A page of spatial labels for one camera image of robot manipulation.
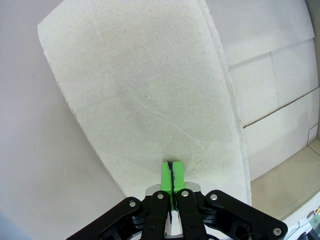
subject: cardboard sheet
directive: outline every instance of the cardboard sheet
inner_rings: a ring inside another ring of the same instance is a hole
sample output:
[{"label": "cardboard sheet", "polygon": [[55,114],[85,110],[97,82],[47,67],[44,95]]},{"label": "cardboard sheet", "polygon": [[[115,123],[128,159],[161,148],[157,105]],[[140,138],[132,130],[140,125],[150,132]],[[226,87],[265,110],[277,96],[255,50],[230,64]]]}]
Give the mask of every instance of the cardboard sheet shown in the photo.
[{"label": "cardboard sheet", "polygon": [[234,65],[315,36],[304,0],[206,0]]},{"label": "cardboard sheet", "polygon": [[204,1],[65,0],[38,26],[44,54],[88,140],[128,196],[185,180],[250,203],[241,123]]}]

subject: floor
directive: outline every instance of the floor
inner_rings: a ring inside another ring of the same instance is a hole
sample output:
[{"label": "floor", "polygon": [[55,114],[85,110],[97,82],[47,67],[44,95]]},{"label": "floor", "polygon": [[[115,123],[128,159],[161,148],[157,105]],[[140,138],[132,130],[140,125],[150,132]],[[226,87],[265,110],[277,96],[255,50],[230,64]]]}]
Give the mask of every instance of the floor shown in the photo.
[{"label": "floor", "polygon": [[284,220],[320,192],[319,173],[320,140],[316,138],[251,182],[252,206]]}]

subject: screw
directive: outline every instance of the screw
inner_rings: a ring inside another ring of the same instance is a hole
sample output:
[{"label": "screw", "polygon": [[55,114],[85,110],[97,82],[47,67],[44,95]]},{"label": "screw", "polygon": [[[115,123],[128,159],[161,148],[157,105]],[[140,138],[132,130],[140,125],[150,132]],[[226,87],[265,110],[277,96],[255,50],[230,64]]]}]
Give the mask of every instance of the screw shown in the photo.
[{"label": "screw", "polygon": [[212,194],[211,196],[210,196],[210,199],[211,200],[217,200],[218,199],[218,196],[217,195],[215,195],[215,194]]},{"label": "screw", "polygon": [[183,197],[186,197],[186,196],[189,195],[189,192],[188,192],[188,191],[183,191],[183,192],[181,193],[181,195],[182,195]]},{"label": "screw", "polygon": [[276,236],[279,236],[280,234],[282,233],[281,229],[280,228],[275,228],[273,229],[273,234],[276,235]]}]

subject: metal bolt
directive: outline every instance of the metal bolt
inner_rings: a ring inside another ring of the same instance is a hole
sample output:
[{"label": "metal bolt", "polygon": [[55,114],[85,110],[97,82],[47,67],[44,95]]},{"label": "metal bolt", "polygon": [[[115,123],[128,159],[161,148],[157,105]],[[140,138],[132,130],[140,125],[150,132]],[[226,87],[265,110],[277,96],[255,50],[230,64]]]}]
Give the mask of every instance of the metal bolt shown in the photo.
[{"label": "metal bolt", "polygon": [[188,191],[183,191],[183,192],[181,193],[181,195],[182,195],[183,197],[186,197],[186,196],[189,195],[189,192],[188,192]]},{"label": "metal bolt", "polygon": [[130,207],[134,207],[136,205],[136,203],[134,202],[134,201],[131,201],[130,203],[129,203],[129,206]]},{"label": "metal bolt", "polygon": [[276,236],[279,236],[280,234],[282,233],[281,229],[280,228],[275,228],[273,229],[273,234],[276,235]]},{"label": "metal bolt", "polygon": [[210,196],[210,199],[211,200],[217,200],[218,199],[218,196],[216,195],[216,194],[212,194],[211,196]]}]

